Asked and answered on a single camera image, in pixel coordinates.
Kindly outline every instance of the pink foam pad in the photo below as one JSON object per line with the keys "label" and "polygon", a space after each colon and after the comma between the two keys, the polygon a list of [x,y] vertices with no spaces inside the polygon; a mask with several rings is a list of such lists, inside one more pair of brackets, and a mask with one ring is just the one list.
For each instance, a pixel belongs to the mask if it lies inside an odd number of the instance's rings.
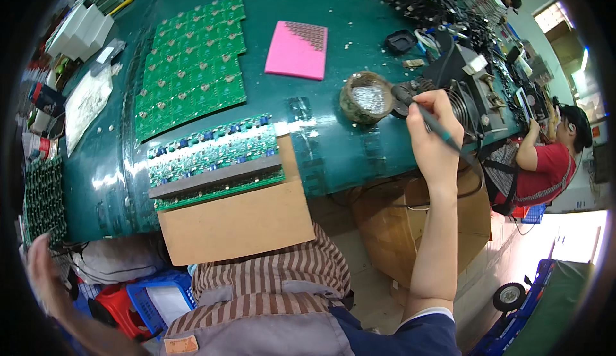
{"label": "pink foam pad", "polygon": [[266,73],[322,81],[326,50],[326,27],[278,21],[267,53]]}

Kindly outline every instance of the red shirt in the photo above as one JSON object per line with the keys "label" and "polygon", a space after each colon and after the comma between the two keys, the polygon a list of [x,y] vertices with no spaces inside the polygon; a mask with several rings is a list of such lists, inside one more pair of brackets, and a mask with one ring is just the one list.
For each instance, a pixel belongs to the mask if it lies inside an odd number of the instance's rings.
{"label": "red shirt", "polygon": [[[571,160],[571,168],[567,175],[567,185],[571,182],[575,173],[575,160],[569,154],[569,149],[560,142],[545,146],[535,146],[537,152],[537,169],[535,171],[520,170],[518,174],[518,186],[516,188],[516,196],[524,198],[532,196],[551,188],[562,181],[562,178],[567,173],[569,161]],[[545,197],[533,199],[532,201],[514,201],[515,206],[532,206],[539,205],[552,201],[562,188],[553,191]],[[498,193],[495,199],[496,204],[502,204],[506,200],[502,193]]]}

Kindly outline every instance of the wheel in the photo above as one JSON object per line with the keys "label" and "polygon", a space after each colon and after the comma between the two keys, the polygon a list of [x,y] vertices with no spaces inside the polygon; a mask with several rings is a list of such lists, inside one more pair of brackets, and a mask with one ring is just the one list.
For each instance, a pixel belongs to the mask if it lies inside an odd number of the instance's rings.
{"label": "wheel", "polygon": [[497,289],[494,293],[494,307],[501,312],[511,312],[519,309],[526,299],[524,285],[508,283]]}

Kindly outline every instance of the red stool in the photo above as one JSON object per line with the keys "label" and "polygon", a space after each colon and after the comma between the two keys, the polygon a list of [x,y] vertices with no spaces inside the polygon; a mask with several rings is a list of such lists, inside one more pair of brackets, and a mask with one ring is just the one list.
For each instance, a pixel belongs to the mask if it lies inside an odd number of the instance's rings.
{"label": "red stool", "polygon": [[133,306],[125,284],[114,284],[100,291],[88,305],[92,316],[125,333],[131,339],[145,341],[151,333]]}

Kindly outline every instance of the gray foam strip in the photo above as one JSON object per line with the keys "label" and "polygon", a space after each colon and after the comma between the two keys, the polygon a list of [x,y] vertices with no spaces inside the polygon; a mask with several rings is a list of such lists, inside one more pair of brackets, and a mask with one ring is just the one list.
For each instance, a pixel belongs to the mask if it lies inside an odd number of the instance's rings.
{"label": "gray foam strip", "polygon": [[163,185],[150,188],[148,194],[150,198],[169,198],[180,193],[198,191],[207,186],[213,186],[243,177],[250,177],[257,172],[276,169],[281,167],[281,165],[282,160],[278,154],[269,157],[260,157],[256,160],[221,167],[211,172],[205,172],[188,178],[180,178],[176,181],[164,183]]}

